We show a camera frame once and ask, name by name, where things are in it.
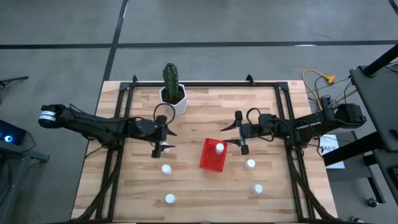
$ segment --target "blue light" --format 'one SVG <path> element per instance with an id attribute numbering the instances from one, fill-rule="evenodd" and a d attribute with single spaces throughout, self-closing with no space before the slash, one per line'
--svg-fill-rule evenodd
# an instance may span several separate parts
<path id="1" fill-rule="evenodd" d="M 11 142 L 11 141 L 12 141 L 12 137 L 11 137 L 11 136 L 6 136 L 6 137 L 4 138 L 4 140 L 5 140 L 6 142 Z"/>

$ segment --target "black tripod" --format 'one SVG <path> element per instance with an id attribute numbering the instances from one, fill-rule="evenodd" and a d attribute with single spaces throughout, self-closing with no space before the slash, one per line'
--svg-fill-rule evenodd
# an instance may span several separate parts
<path id="1" fill-rule="evenodd" d="M 6 87 L 6 85 L 10 84 L 10 82 L 12 82 L 12 81 L 26 80 L 28 78 L 29 78 L 28 76 L 24 76 L 24 77 L 9 78 L 9 79 L 6 79 L 6 80 L 0 80 L 0 86 L 1 86 L 0 91 L 2 89 L 4 89 L 4 87 Z"/>

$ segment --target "yellow cable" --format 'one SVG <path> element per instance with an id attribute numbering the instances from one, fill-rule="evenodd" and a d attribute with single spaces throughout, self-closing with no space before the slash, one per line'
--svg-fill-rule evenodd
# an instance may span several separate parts
<path id="1" fill-rule="evenodd" d="M 333 84 L 333 80 L 336 78 L 336 76 L 335 75 L 324 75 L 324 74 L 316 71 L 315 69 L 311 69 L 311 68 L 305 69 L 303 71 L 303 73 L 302 73 L 304 84 L 311 90 L 313 96 L 315 97 L 315 100 L 317 101 L 319 109 L 322 110 L 322 105 L 321 105 L 321 103 L 319 101 L 318 96 L 315 94 L 314 90 L 311 88 L 311 86 L 305 80 L 305 73 L 306 72 L 315 72 L 316 74 L 318 74 L 318 75 L 322 76 L 323 78 L 325 78 L 325 80 L 329 83 L 329 85 Z"/>

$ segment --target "white label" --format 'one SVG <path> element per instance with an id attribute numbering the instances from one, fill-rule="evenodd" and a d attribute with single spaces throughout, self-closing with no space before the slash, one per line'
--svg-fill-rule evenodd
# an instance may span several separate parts
<path id="1" fill-rule="evenodd" d="M 42 115 L 50 115 L 50 116 L 54 116 L 54 115 L 55 115 L 55 113 L 54 113 L 54 112 L 52 112 L 52 111 L 43 111 L 43 112 L 42 112 Z"/>
<path id="2" fill-rule="evenodd" d="M 55 118 L 53 116 L 48 116 L 48 115 L 40 115 L 39 119 L 47 119 L 50 121 L 55 121 Z"/>

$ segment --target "metal pole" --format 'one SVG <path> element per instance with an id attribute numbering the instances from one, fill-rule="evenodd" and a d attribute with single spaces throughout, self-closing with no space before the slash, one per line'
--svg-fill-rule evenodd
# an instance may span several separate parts
<path id="1" fill-rule="evenodd" d="M 380 70 L 380 68 L 388 65 L 392 60 L 398 57 L 398 44 L 393 46 L 390 50 L 368 65 L 364 70 L 363 74 L 367 77 L 375 77 L 376 72 Z"/>

